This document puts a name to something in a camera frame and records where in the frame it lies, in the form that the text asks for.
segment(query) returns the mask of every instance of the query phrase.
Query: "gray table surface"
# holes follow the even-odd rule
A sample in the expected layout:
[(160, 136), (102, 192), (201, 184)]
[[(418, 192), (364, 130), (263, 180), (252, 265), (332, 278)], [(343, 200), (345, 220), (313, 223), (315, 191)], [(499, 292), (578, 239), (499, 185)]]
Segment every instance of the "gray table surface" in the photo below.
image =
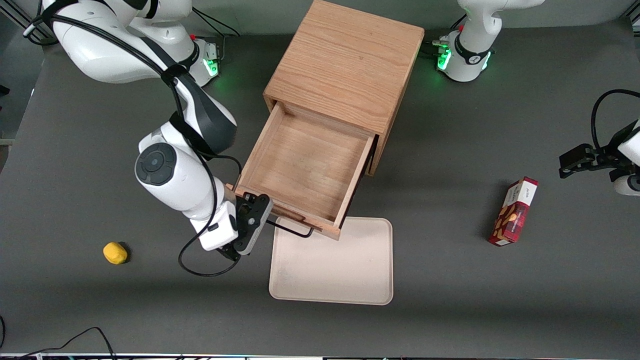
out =
[[(237, 119), (227, 154), (243, 162), (289, 40), (229, 39), (206, 86)], [(605, 171), (557, 175), (557, 157), (590, 142), (595, 99), (640, 90), (630, 26), (505, 29), (495, 47), (467, 84), (417, 59), (378, 173), (355, 194), (350, 215), (394, 226), (395, 297), (384, 307), (272, 299), (272, 228), (223, 277), (182, 271), (193, 229), (133, 175), (138, 141), (173, 111), (169, 91), (160, 80), (99, 83), (49, 49), (0, 175), (3, 352), (98, 325), (117, 352), (639, 358), (640, 199), (615, 194)], [(601, 142), (639, 112), (637, 99), (606, 100)], [(234, 179), (233, 164), (210, 166)], [(505, 185), (522, 176), (540, 181), (524, 232), (494, 247)], [(132, 262), (107, 263), (109, 241), (129, 243)], [(186, 262), (226, 266), (198, 246)], [(105, 348), (86, 335), (68, 351)]]

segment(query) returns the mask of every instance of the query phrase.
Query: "drawer handle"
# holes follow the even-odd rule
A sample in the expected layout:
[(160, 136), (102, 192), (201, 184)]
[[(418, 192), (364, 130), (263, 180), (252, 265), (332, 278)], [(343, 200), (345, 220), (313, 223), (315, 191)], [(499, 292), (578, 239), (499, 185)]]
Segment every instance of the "drawer handle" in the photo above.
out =
[(275, 226), (275, 227), (277, 227), (277, 228), (279, 228), (279, 229), (282, 229), (282, 230), (284, 230), (284, 231), (287, 231), (287, 232), (289, 232), (289, 233), (292, 233), (293, 235), (298, 235), (299, 237), (301, 237), (301, 238), (305, 238), (305, 239), (306, 239), (306, 238), (308, 238), (308, 237), (310, 237), (310, 236), (311, 236), (311, 234), (314, 232), (314, 228), (313, 228), (313, 227), (310, 227), (310, 228), (309, 228), (309, 232), (305, 235), (305, 234), (300, 234), (299, 232), (297, 232), (297, 231), (295, 231), (295, 230), (291, 230), (291, 229), (289, 229), (288, 227), (284, 227), (284, 226), (282, 226), (282, 225), (280, 225), (280, 224), (276, 224), (275, 222), (273, 222), (273, 221), (271, 221), (271, 220), (267, 220), (267, 224), (271, 224), (271, 225), (273, 225), (273, 226)]

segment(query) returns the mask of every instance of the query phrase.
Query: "open drawer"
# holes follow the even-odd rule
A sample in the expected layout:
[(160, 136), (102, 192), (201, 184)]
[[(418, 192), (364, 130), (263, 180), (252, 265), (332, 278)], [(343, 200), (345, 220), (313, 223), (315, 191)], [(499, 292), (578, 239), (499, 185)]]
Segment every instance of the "open drawer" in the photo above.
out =
[(374, 133), (276, 102), (236, 193), (269, 195), (273, 214), (338, 240)]

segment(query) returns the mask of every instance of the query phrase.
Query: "wooden drawer cabinet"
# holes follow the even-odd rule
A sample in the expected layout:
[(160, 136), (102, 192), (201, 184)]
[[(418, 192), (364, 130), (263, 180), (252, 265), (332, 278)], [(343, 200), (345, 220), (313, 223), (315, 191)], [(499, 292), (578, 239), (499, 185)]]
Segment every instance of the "wooden drawer cabinet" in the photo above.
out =
[(373, 175), (424, 30), (315, 0), (264, 91), (271, 115), (236, 193), (336, 239)]
[(276, 215), (337, 239), (374, 136), (278, 102), (237, 191), (266, 193), (274, 201)]

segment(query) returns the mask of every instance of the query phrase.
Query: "electrical cable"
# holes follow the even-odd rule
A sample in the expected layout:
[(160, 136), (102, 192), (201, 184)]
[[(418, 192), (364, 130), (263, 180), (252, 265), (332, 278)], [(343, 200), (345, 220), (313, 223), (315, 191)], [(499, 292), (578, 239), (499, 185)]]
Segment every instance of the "electrical cable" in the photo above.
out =
[(606, 93), (602, 94), (596, 103), (593, 105), (593, 110), (591, 110), (591, 137), (593, 139), (593, 145), (597, 150), (600, 150), (600, 143), (598, 142), (598, 136), (596, 134), (596, 114), (598, 113), (598, 108), (600, 107), (600, 103), (611, 94), (626, 94), (635, 97), (640, 97), (640, 92), (635, 92), (627, 89), (613, 89), (609, 90)]
[(100, 329), (97, 326), (93, 326), (90, 327), (89, 329), (79, 333), (78, 335), (74, 336), (73, 338), (70, 338), (64, 345), (62, 345), (61, 347), (50, 347), (50, 348), (43, 348), (37, 351), (33, 351), (30, 352), (28, 354), (24, 354), (23, 356), (17, 357), (16, 360), (25, 360), (35, 354), (39, 354), (41, 352), (47, 352), (47, 351), (56, 351), (56, 350), (61, 350), (63, 348), (65, 348), (67, 345), (69, 345), (69, 343), (71, 343), (72, 341), (74, 341), (75, 339), (79, 338), (80, 336), (84, 335), (85, 333), (96, 329), (98, 330), (98, 332), (100, 333), (100, 335), (102, 336), (102, 339), (104, 340), (105, 344), (107, 345), (107, 349), (109, 350), (109, 355), (111, 356), (111, 360), (116, 360), (116, 354), (115, 352), (113, 352), (113, 347), (111, 347), (111, 343), (109, 342), (109, 340), (107, 339), (107, 336), (104, 334), (104, 332), (102, 331), (102, 329)]
[[(42, 0), (38, 0), (38, 9), (36, 10), (36, 17), (41, 16), (41, 14), (42, 14)], [(40, 41), (40, 43), (41, 43), (42, 46), (49, 46), (49, 45), (54, 45), (54, 44), (59, 43), (58, 39), (55, 38), (55, 35), (54, 35), (54, 38), (52, 40), (53, 41), (50, 41), (50, 42), (42, 42), (42, 41)]]
[(13, 16), (12, 13), (10, 13), (7, 9), (5, 9), (2, 5), (0, 5), (0, 10), (5, 13), (9, 18), (11, 18), (11, 20), (13, 20), (16, 24), (18, 24), (18, 26), (20, 26), (23, 29), (26, 29), (27, 27), (19, 20), (17, 19), (15, 16)]
[[(196, 152), (196, 156), (198, 156), (198, 159), (200, 160), (200, 162), (202, 163), (202, 166), (204, 167), (204, 169), (207, 171), (207, 175), (209, 175), (209, 179), (211, 180), (211, 186), (213, 187), (213, 204), (214, 207), (218, 204), (218, 194), (216, 193), (216, 183), (214, 181), (213, 175), (211, 174), (211, 170), (209, 170), (209, 167), (207, 166), (206, 162), (204, 161), (204, 159), (202, 158), (202, 156)], [(187, 248), (189, 246), (191, 246), (191, 244), (196, 241), (200, 235), (202, 235), (205, 230), (207, 230), (209, 228), (209, 226), (211, 225), (211, 222), (213, 221), (214, 215), (216, 214), (216, 209), (213, 209), (211, 211), (211, 216), (209, 217), (209, 220), (207, 221), (206, 225), (204, 225), (204, 227), (197, 233), (194, 235), (194, 237), (192, 237), (189, 241), (187, 241), (186, 244), (184, 244), (184, 246), (182, 247), (182, 250), (180, 250), (180, 253), (178, 254), (178, 264), (180, 265), (180, 267), (193, 275), (196, 276), (202, 276), (202, 277), (215, 277), (215, 276), (220, 276), (222, 274), (225, 274), (226, 272), (230, 271), (231, 269), (233, 269), (234, 267), (236, 267), (236, 265), (238, 264), (238, 262), (240, 261), (240, 258), (242, 257), (242, 255), (238, 255), (238, 258), (231, 264), (229, 265), (228, 268), (219, 271), (219, 272), (214, 272), (214, 273), (202, 273), (202, 272), (197, 272), (194, 271), (190, 268), (188, 268), (183, 262), (182, 262), (182, 255), (184, 255), (184, 252), (187, 250)]]
[[(79, 20), (75, 20), (72, 19), (70, 17), (65, 17), (65, 16), (61, 16), (61, 15), (53, 15), (51, 17), (51, 20), (55, 20), (55, 21), (59, 21), (59, 22), (63, 22), (65, 24), (70, 24), (73, 26), (76, 26), (80, 29), (83, 29), (89, 33), (92, 33), (94, 35), (97, 35), (98, 37), (101, 37), (104, 40), (107, 40), (108, 42), (111, 42), (112, 44), (115, 44), (116, 46), (120, 47), (121, 49), (123, 49), (124, 51), (128, 52), (129, 54), (133, 55), (135, 58), (137, 58), (138, 60), (140, 60), (142, 63), (144, 63), (145, 65), (149, 66), (153, 71), (155, 71), (156, 73), (158, 73), (159, 75), (161, 75), (164, 71), (162, 70), (162, 68), (154, 63), (148, 56), (146, 56), (145, 54), (143, 54), (141, 51), (139, 51), (138, 49), (136, 49), (135, 47), (129, 45), (127, 42), (124, 42), (122, 39), (114, 36), (113, 34), (109, 33), (108, 31), (105, 31), (103, 29), (98, 28), (97, 26), (91, 25), (91, 24), (87, 24), (85, 22), (79, 21)], [(32, 24), (36, 24), (37, 22), (42, 23), (42, 17), (38, 17), (36, 18), (36, 20), (34, 20), (34, 22), (32, 22)], [(183, 116), (183, 109), (182, 109), (182, 104), (180, 103), (180, 97), (178, 95), (178, 91), (175, 87), (175, 83), (174, 81), (171, 81), (168, 83), (169, 88), (172, 90), (172, 94), (173, 94), (173, 98), (175, 100), (175, 104), (176, 104), (176, 108), (177, 108), (177, 113), (179, 116)], [(215, 180), (213, 175), (211, 174), (211, 170), (209, 170), (209, 167), (207, 166), (205, 160), (201, 157), (201, 155), (199, 153), (196, 152), (196, 156), (198, 157), (198, 159), (200, 160), (202, 166), (204, 167), (205, 171), (207, 172), (207, 175), (209, 176), (209, 180), (211, 181), (211, 186), (213, 189), (213, 203), (214, 206), (218, 203), (218, 194), (216, 193), (216, 184), (215, 184)], [(231, 157), (231, 156), (224, 156), (224, 155), (215, 155), (215, 158), (229, 158), (234, 160), (240, 168), (240, 172), (242, 172), (242, 166), (240, 164), (240, 162)], [(216, 273), (212, 273), (212, 274), (204, 274), (204, 273), (200, 273), (200, 272), (196, 272), (193, 271), (189, 268), (187, 268), (184, 263), (182, 262), (182, 255), (184, 254), (185, 250), (195, 241), (198, 239), (198, 237), (200, 237), (200, 235), (202, 235), (204, 233), (205, 230), (207, 230), (211, 224), (211, 222), (213, 221), (213, 218), (215, 216), (215, 209), (213, 209), (213, 211), (211, 212), (211, 216), (209, 217), (209, 220), (207, 221), (207, 224), (198, 232), (196, 233), (196, 235), (194, 237), (192, 237), (187, 244), (185, 244), (182, 248), (182, 250), (180, 250), (179, 254), (178, 254), (178, 264), (180, 265), (180, 267), (193, 274), (193, 275), (197, 275), (197, 276), (202, 276), (202, 277), (214, 277), (214, 276), (219, 276), (222, 275), (226, 272), (228, 272), (229, 270), (233, 269), (238, 261), (240, 260), (240, 255), (238, 256), (238, 258), (234, 261), (233, 264), (231, 264), (228, 268), (220, 271), (220, 272), (216, 272)]]
[(194, 13), (198, 15), (204, 22), (207, 23), (207, 25), (209, 25), (213, 30), (215, 30), (222, 37), (222, 55), (220, 56), (220, 61), (224, 60), (225, 54), (227, 53), (227, 50), (225, 49), (227, 44), (227, 36), (223, 34), (220, 30), (218, 30), (215, 26), (213, 26), (213, 24), (207, 21), (207, 19), (205, 19), (202, 15), (200, 15), (197, 12), (194, 12)]
[(4, 345), (4, 338), (6, 337), (6, 324), (4, 318), (0, 315), (0, 325), (2, 325), (2, 339), (0, 340), (0, 348)]
[(233, 192), (236, 192), (236, 188), (238, 186), (238, 181), (240, 180), (240, 175), (242, 174), (242, 164), (240, 164), (240, 161), (238, 161), (238, 159), (234, 158), (233, 156), (229, 156), (229, 155), (217, 155), (217, 154), (208, 154), (204, 151), (200, 151), (198, 149), (195, 149), (195, 151), (197, 153), (199, 153), (201, 156), (207, 156), (209, 158), (217, 158), (217, 159), (228, 159), (228, 160), (232, 160), (234, 163), (236, 163), (236, 165), (238, 166), (238, 176), (236, 179), (236, 182), (234, 183), (234, 187), (231, 189)]
[[(16, 8), (16, 6), (14, 6), (13, 4), (11, 4), (11, 2), (5, 0), (4, 1), (5, 4), (7, 4), (16, 14), (20, 15), (20, 17), (22, 17), (27, 24), (29, 24), (31, 22), (31, 20), (18, 8)], [(24, 29), (26, 29), (27, 27), (25, 25), (22, 24), (21, 21), (18, 21), (13, 15), (11, 15), (9, 12), (6, 11), (6, 9), (3, 8), (3, 11), (8, 14), (15, 22), (17, 22), (18, 24), (20, 24), (20, 26), (22, 26)], [(45, 38), (47, 37), (47, 35), (45, 33), (42, 32), (42, 30), (37, 29), (40, 34), (42, 34), (42, 36), (44, 36)]]
[(207, 19), (204, 18), (204, 16), (202, 16), (202, 14), (198, 13), (198, 12), (194, 12), (197, 16), (199, 16), (202, 20), (204, 20), (204, 22), (207, 23), (207, 25), (209, 25), (213, 30), (215, 30), (218, 34), (220, 34), (221, 37), (225, 37), (226, 35), (222, 33), (222, 31), (218, 30), (218, 28), (216, 28), (215, 26), (213, 26), (213, 24), (211, 24)]
[(456, 28), (456, 26), (458, 26), (459, 23), (462, 22), (462, 20), (465, 19), (465, 17), (467, 17), (467, 13), (465, 13), (464, 15), (462, 15), (462, 17), (460, 19), (458, 19), (458, 21), (454, 22), (453, 25), (451, 25), (451, 27), (449, 29), (453, 30)]
[(200, 11), (200, 10), (196, 9), (195, 7), (192, 7), (192, 9), (193, 9), (193, 12), (195, 12), (195, 13), (199, 13), (200, 15), (204, 15), (204, 16), (206, 16), (206, 17), (210, 18), (211, 20), (213, 20), (213, 21), (217, 22), (218, 24), (220, 24), (220, 25), (224, 26), (225, 28), (227, 28), (227, 29), (229, 29), (229, 30), (233, 31), (234, 33), (236, 33), (236, 36), (238, 36), (238, 37), (240, 36), (240, 33), (239, 33), (239, 32), (237, 32), (237, 31), (236, 31), (236, 29), (234, 29), (234, 28), (232, 28), (231, 26), (229, 26), (229, 25), (225, 24), (224, 22), (222, 22), (222, 21), (220, 21), (220, 20), (216, 19), (215, 17), (213, 17), (213, 16), (211, 16), (211, 15), (207, 15), (206, 13), (204, 13), (204, 12), (202, 12), (202, 11)]

